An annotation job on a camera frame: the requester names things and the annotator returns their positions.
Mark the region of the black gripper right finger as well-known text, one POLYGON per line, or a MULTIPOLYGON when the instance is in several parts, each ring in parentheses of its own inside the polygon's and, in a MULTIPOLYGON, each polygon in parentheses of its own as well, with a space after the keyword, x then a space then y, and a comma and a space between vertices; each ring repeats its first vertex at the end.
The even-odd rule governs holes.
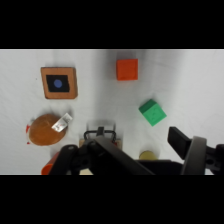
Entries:
POLYGON ((182 175, 203 175, 206 169, 224 175, 224 144, 209 147, 205 138, 190 139, 176 127, 169 128, 167 141, 184 161, 182 175))

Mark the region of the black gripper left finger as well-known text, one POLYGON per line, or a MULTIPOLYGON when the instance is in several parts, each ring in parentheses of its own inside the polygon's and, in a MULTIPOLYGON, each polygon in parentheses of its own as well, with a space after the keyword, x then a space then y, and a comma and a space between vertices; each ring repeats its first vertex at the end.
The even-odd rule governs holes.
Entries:
POLYGON ((103 136, 87 140, 81 147, 62 147, 49 174, 79 175, 85 169, 93 175, 153 175, 103 136))

